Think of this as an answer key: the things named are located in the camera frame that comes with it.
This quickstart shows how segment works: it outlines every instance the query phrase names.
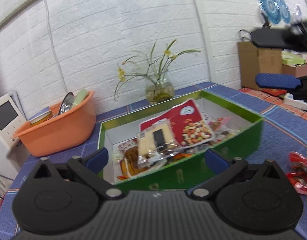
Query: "red candy wrapper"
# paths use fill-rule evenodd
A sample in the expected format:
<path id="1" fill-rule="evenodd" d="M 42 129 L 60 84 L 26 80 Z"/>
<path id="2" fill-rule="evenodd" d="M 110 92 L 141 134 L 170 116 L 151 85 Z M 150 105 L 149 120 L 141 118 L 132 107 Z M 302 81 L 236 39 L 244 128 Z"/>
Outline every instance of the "red candy wrapper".
<path id="1" fill-rule="evenodd" d="M 307 195 L 307 158 L 298 152 L 290 152 L 289 160 L 296 171 L 286 176 L 298 193 Z"/>
<path id="2" fill-rule="evenodd" d="M 214 132 L 205 122 L 194 99 L 188 99 L 162 115 L 142 122 L 140 131 L 163 119 L 170 121 L 175 139 L 182 148 L 194 147 L 215 138 Z"/>

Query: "orange checkered cloth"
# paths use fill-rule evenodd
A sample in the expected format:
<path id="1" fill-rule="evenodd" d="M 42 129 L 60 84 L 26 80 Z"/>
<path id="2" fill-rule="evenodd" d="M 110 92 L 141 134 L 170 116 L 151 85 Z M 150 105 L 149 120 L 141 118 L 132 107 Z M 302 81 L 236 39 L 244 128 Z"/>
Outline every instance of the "orange checkered cloth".
<path id="1" fill-rule="evenodd" d="M 292 112 L 295 115 L 300 116 L 301 118 L 307 120 L 307 112 L 303 111 L 301 109 L 298 109 L 296 107 L 290 106 L 290 105 L 286 105 L 283 103 L 283 100 L 280 97 L 275 97 L 272 95 L 269 95 L 263 91 L 256 91 L 256 90 L 252 90 L 250 88 L 242 88 L 239 89 L 241 92 L 244 92 L 248 95 L 251 95 L 253 97 L 259 98 L 261 100 L 264 100 L 266 102 L 272 103 L 274 105 L 280 106 L 283 109 Z"/>

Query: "orange plastic basin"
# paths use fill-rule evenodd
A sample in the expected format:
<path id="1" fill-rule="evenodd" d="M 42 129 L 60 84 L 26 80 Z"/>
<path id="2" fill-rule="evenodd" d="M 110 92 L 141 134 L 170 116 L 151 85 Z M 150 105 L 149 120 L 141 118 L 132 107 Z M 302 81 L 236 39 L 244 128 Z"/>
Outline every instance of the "orange plastic basin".
<path id="1" fill-rule="evenodd" d="M 34 127 L 25 122 L 15 131 L 13 137 L 19 137 L 28 151 L 36 157 L 83 143 L 92 133 L 96 123 L 96 112 L 92 102 L 94 93 L 89 91 L 88 96 L 79 105 Z M 61 102 L 50 106 L 53 114 L 58 114 L 60 105 Z"/>

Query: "gray ribbed surface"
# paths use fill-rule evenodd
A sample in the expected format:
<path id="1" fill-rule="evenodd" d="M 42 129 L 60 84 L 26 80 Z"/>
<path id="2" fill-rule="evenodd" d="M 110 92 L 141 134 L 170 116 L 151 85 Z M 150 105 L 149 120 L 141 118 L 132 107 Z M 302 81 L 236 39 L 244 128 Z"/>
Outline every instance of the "gray ribbed surface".
<path id="1" fill-rule="evenodd" d="M 241 233 L 220 220 L 211 205 L 183 191 L 131 191 L 106 202 L 86 226 L 61 236 L 20 233 L 15 240 L 299 240 L 294 231 L 274 236 Z"/>

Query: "screen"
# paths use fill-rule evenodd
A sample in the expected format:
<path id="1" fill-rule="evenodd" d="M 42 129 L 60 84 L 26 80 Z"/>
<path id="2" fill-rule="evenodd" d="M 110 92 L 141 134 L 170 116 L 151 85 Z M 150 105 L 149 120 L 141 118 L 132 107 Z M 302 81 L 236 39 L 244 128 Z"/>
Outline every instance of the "screen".
<path id="1" fill-rule="evenodd" d="M 12 107 L 12 104 L 7 101 L 0 106 L 0 130 L 3 130 L 18 114 Z"/>

